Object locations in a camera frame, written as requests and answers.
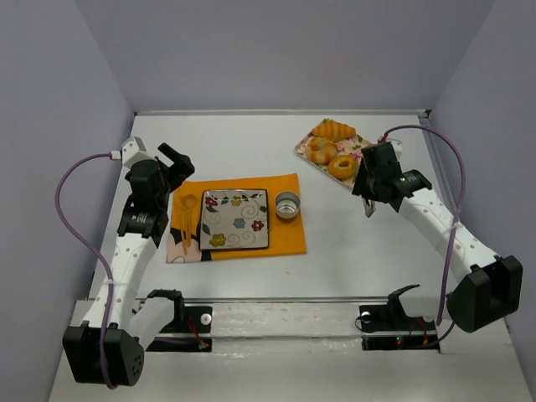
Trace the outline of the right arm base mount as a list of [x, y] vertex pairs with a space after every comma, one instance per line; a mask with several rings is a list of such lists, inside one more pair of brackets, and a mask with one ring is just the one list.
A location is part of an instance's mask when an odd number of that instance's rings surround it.
[[359, 306], [354, 326], [362, 335], [364, 351], [441, 349], [436, 325], [422, 317], [392, 313], [386, 304]]

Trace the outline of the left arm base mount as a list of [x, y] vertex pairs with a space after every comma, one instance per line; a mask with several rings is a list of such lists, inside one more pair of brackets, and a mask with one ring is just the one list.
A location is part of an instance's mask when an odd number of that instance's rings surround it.
[[149, 344], [147, 352], [210, 353], [213, 349], [211, 325], [213, 308], [186, 305], [184, 318], [174, 318]]

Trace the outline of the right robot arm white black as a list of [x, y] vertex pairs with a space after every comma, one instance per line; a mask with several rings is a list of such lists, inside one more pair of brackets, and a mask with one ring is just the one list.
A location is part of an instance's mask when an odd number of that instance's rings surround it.
[[521, 262], [501, 257], [457, 221], [422, 173], [402, 170], [392, 143], [365, 147], [362, 155], [353, 194], [366, 204], [388, 204], [413, 224], [443, 258], [442, 280], [456, 282], [453, 291], [440, 289], [429, 312], [420, 307], [417, 315], [449, 320], [472, 333], [516, 312]]

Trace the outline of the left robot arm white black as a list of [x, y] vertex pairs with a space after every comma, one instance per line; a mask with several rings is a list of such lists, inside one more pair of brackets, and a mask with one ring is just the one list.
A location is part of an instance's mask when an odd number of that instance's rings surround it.
[[130, 137], [120, 150], [106, 155], [126, 168], [131, 187], [111, 260], [79, 232], [74, 233], [106, 272], [80, 324], [64, 331], [64, 352], [78, 383], [104, 384], [109, 389], [135, 385], [147, 348], [165, 326], [184, 319], [183, 295], [176, 290], [151, 291], [141, 309], [134, 309], [142, 278], [168, 226], [170, 195], [194, 172], [190, 158], [167, 143], [158, 150], [171, 160], [170, 166], [150, 156], [138, 137]]

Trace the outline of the metal tongs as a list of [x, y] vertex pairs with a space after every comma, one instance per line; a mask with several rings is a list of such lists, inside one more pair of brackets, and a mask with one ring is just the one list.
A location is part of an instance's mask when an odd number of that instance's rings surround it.
[[363, 198], [363, 209], [365, 212], [365, 216], [367, 218], [370, 218], [374, 212], [376, 211], [376, 205], [373, 200], [369, 200], [367, 198]]

